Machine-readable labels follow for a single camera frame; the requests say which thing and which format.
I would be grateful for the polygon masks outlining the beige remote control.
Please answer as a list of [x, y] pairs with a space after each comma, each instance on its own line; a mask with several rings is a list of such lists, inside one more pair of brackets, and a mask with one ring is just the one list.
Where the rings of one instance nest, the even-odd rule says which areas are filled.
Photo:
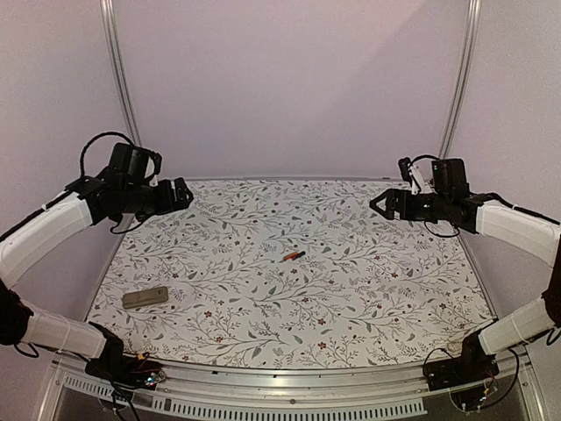
[[168, 288], [165, 286], [159, 286], [152, 289], [143, 289], [124, 294], [122, 297], [122, 306], [125, 310], [129, 310], [166, 303], [168, 299]]

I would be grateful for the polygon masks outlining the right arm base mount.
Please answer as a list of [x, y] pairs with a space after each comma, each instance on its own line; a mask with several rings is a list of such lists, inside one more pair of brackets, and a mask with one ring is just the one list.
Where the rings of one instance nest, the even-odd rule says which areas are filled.
[[495, 356], [487, 355], [483, 351], [478, 334], [479, 332], [474, 332], [464, 338], [458, 357], [449, 355], [441, 360], [425, 359], [423, 377], [429, 391], [483, 381], [495, 377], [500, 372]]

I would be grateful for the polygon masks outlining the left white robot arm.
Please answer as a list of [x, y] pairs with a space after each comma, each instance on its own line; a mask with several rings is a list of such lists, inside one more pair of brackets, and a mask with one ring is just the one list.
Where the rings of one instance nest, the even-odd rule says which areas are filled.
[[79, 177], [50, 202], [25, 217], [1, 236], [1, 343], [43, 346], [95, 359], [112, 381], [131, 371], [120, 353], [122, 342], [111, 332], [77, 322], [22, 300], [15, 285], [56, 247], [90, 227], [109, 219], [121, 223], [126, 215], [138, 225], [150, 218], [186, 210], [193, 193], [182, 178], [159, 180], [162, 157], [137, 146], [121, 132], [102, 132], [84, 146], [116, 138], [109, 164], [96, 176], [85, 171], [79, 158]]

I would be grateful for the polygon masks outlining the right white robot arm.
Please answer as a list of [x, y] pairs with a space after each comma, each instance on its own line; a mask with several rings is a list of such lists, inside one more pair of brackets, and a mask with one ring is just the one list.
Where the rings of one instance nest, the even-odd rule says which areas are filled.
[[408, 188], [387, 189], [369, 203], [382, 217], [444, 221], [460, 231], [509, 244], [551, 269], [548, 287], [537, 299], [464, 340], [463, 356], [454, 361], [452, 370], [460, 382], [472, 382], [486, 370], [486, 355], [530, 342], [560, 326], [560, 223], [509, 203], [497, 193], [473, 193], [459, 158], [431, 157], [429, 181], [415, 160], [403, 158], [398, 166]]

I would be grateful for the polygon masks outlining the orange battery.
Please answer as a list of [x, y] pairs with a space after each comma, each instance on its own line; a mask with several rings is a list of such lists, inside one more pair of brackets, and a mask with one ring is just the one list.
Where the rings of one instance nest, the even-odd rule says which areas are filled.
[[291, 253], [289, 255], [286, 255], [282, 258], [282, 261], [287, 261], [287, 260], [292, 260], [298, 253]]

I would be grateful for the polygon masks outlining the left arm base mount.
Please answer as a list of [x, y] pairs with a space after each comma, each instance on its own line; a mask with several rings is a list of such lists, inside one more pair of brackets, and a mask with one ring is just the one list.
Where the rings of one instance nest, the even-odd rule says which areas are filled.
[[124, 353], [124, 342], [105, 327], [90, 322], [106, 339], [98, 358], [90, 358], [85, 373], [128, 389], [155, 389], [166, 380], [163, 366], [149, 352], [134, 356]]

